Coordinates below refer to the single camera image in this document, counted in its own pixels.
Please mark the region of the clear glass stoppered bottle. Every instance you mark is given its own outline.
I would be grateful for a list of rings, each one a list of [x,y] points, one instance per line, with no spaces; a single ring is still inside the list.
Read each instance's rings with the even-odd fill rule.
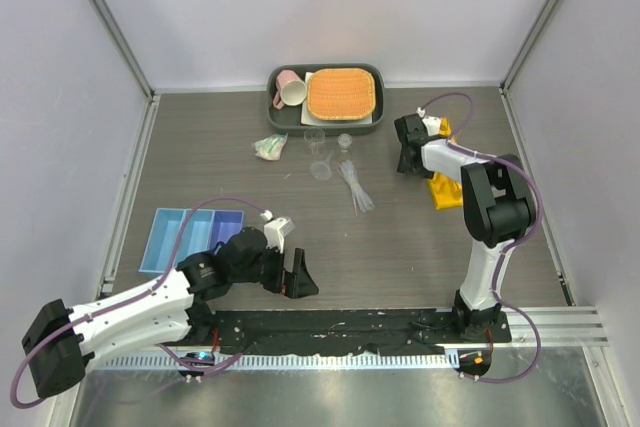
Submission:
[[[338,137],[337,142],[343,152],[348,152],[352,146],[352,136],[347,133],[343,133]]]

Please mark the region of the clear glass beaker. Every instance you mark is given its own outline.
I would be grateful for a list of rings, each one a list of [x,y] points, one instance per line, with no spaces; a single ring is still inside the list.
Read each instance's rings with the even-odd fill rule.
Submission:
[[[305,130],[304,140],[313,156],[320,156],[324,149],[325,132],[320,127],[311,127]]]

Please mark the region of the bundle of plastic pipettes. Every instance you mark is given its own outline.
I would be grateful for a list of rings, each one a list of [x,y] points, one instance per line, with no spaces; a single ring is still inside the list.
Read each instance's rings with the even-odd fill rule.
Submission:
[[[351,198],[356,212],[370,212],[375,208],[375,204],[369,194],[360,184],[357,170],[351,160],[339,163],[338,171],[341,177],[349,186]]]

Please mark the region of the plastic glove packet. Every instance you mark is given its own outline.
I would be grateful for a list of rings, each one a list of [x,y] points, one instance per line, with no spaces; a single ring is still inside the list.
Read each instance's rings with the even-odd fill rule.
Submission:
[[[278,161],[288,140],[287,134],[273,134],[253,143],[254,155],[265,161]]]

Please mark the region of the blue three-compartment organizer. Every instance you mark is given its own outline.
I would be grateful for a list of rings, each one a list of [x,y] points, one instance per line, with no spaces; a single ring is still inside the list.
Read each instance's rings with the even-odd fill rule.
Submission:
[[[174,244],[189,209],[158,208],[151,226],[138,272],[149,277],[160,276],[166,269]],[[244,225],[244,212],[238,210],[196,211],[187,223],[174,266],[187,256],[201,251],[211,250],[219,242],[241,231]]]

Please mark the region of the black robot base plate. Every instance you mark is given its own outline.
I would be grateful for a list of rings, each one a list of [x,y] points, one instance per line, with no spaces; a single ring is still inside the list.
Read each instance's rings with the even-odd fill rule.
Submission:
[[[487,325],[461,328],[443,309],[218,311],[196,337],[171,346],[213,347],[223,354],[342,357],[441,353],[446,344],[507,344],[501,312]]]

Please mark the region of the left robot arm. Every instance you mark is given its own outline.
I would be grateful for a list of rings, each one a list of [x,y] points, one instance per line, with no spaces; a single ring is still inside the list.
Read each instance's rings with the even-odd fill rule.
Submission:
[[[303,249],[295,250],[287,270],[281,241],[244,228],[211,250],[187,256],[167,274],[112,298],[74,307],[51,301],[22,339],[24,368],[37,399],[59,395],[93,368],[142,347],[205,344],[215,323],[210,301],[238,283],[256,283],[291,299],[319,292]]]

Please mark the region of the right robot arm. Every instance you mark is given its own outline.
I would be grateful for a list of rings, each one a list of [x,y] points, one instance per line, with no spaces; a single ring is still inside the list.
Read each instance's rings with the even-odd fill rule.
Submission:
[[[532,179],[517,157],[480,153],[431,134],[417,113],[396,119],[394,128],[401,144],[398,172],[429,179],[443,174],[461,184],[472,249],[454,297],[451,327],[460,340],[475,341],[498,323],[506,266],[538,220]]]

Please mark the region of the pink ceramic mug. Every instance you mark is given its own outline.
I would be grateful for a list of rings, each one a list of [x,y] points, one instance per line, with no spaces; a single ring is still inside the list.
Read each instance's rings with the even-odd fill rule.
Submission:
[[[272,105],[276,109],[285,106],[296,106],[304,102],[307,97],[307,85],[293,70],[282,70],[275,79],[276,92]]]

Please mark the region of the yellow test tube rack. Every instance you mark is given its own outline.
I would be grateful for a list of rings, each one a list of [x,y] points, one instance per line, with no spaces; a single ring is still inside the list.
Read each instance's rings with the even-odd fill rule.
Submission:
[[[451,124],[446,117],[441,119],[441,135],[448,137],[452,133]],[[427,180],[427,186],[437,210],[463,206],[462,186],[459,182],[444,174],[435,173],[431,179]]]

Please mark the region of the dark green plastic tray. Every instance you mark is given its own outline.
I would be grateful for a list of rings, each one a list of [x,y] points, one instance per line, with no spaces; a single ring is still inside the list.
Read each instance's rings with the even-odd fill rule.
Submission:
[[[339,121],[320,120],[314,118],[306,106],[303,104],[296,106],[285,106],[276,109],[272,105],[273,96],[276,92],[276,76],[285,69],[293,70],[301,78],[306,74],[313,74],[325,68],[359,68],[372,75],[375,87],[375,108],[373,112],[361,120]],[[342,133],[350,135],[365,135],[374,132],[382,123],[384,114],[384,83],[377,68],[366,63],[338,63],[338,64],[297,64],[284,65],[276,68],[270,75],[266,88],[266,118],[278,134],[288,134],[289,136],[302,137],[305,130],[311,127],[320,127],[327,136],[337,136]]]

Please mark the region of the clear plastic funnel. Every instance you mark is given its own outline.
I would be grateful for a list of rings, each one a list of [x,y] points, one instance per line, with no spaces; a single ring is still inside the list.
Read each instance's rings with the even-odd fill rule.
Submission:
[[[323,160],[317,160],[310,164],[310,174],[319,181],[328,181],[332,177],[331,160],[334,152],[331,151]]]

